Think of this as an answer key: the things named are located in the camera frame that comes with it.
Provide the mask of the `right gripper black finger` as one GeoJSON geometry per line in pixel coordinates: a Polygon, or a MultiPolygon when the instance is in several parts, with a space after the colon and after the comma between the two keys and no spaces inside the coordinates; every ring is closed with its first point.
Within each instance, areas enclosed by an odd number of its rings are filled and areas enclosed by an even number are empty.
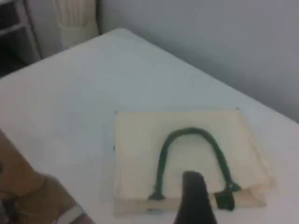
{"type": "Polygon", "coordinates": [[[202,174],[195,171],[183,173],[182,199],[174,223],[217,223],[202,174]]]}

